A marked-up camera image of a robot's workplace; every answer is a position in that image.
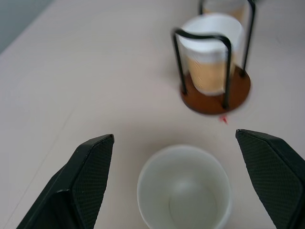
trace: paper cup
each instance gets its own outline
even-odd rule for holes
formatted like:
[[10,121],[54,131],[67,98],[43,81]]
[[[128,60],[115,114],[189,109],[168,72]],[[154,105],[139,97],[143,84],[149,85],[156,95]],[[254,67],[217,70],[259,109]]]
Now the paper cup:
[[246,0],[205,0],[203,11],[205,13],[225,13],[243,22]]
[[[225,14],[211,13],[188,21],[182,29],[197,35],[221,34],[229,38],[232,46],[230,72],[234,72],[235,55],[244,37],[243,27],[237,19]],[[227,47],[218,40],[194,40],[181,36],[179,40],[185,48],[195,88],[206,95],[224,93]]]
[[165,148],[147,161],[137,198],[150,229],[222,229],[232,207],[229,180],[220,163],[184,145]]

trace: metal wire frame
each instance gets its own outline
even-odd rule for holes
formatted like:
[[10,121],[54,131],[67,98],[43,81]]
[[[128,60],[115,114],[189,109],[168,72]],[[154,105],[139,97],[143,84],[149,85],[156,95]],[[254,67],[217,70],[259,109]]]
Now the metal wire frame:
[[231,66],[231,55],[232,55],[232,47],[231,47],[230,40],[227,37],[219,35],[219,34],[194,35],[194,34],[190,34],[179,28],[176,28],[173,30],[172,39],[173,39],[173,44],[174,44],[174,48],[175,48],[176,60],[177,60],[179,75],[180,75],[180,79],[181,79],[181,83],[182,83],[182,93],[183,94],[187,94],[187,89],[186,89],[186,85],[185,85],[184,73],[183,73],[183,69],[182,69],[181,57],[180,57],[180,52],[179,52],[179,47],[178,47],[178,42],[177,42],[177,35],[185,37],[185,38],[189,38],[189,39],[195,39],[195,40],[215,39],[215,40],[221,41],[227,47],[227,49],[228,49],[227,67],[226,67],[226,78],[225,78],[225,93],[224,93],[224,100],[223,100],[223,108],[227,109],[229,107],[230,66]]
[[[245,47],[245,50],[244,50],[243,68],[242,68],[242,71],[240,73],[241,77],[244,77],[245,73],[246,73],[248,53],[249,53],[250,41],[251,41],[254,19],[255,19],[255,9],[256,9],[254,0],[247,0],[247,1],[250,4],[251,15],[250,15],[250,18],[249,18],[250,24],[249,24],[248,33],[247,33],[247,42],[246,42],[246,47]],[[198,8],[199,15],[203,14],[204,2],[205,2],[205,0],[199,0],[199,8]]]

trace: table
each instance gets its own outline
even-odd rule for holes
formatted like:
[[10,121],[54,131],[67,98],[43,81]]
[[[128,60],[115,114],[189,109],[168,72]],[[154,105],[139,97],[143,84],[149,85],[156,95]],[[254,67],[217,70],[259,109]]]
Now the table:
[[246,103],[218,116],[179,96],[170,31],[197,0],[55,0],[0,55],[0,229],[16,228],[50,177],[82,142],[114,134],[95,228],[146,228],[136,186],[159,149],[190,144],[213,154],[232,184],[226,229],[275,228],[247,173],[238,128],[283,138],[305,158],[303,0],[267,0],[249,56]]

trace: round wooden coaster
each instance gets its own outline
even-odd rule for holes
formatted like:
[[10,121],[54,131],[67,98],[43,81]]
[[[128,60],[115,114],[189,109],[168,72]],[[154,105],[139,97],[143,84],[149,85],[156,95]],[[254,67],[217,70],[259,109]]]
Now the round wooden coaster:
[[187,94],[183,94],[180,89],[180,94],[183,102],[190,109],[207,115],[219,115],[238,108],[247,98],[251,81],[246,73],[244,77],[240,76],[241,68],[236,66],[233,77],[230,80],[229,107],[223,108],[224,94],[217,96],[207,96],[194,87],[191,75],[188,73],[185,77]]

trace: red mark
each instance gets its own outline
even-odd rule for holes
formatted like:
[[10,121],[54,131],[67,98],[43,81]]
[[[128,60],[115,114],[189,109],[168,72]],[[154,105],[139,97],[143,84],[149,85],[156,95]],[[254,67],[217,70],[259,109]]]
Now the red mark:
[[224,122],[224,123],[226,123],[228,125],[227,116],[225,116],[225,115],[224,116],[220,116],[219,117],[219,121],[220,122]]

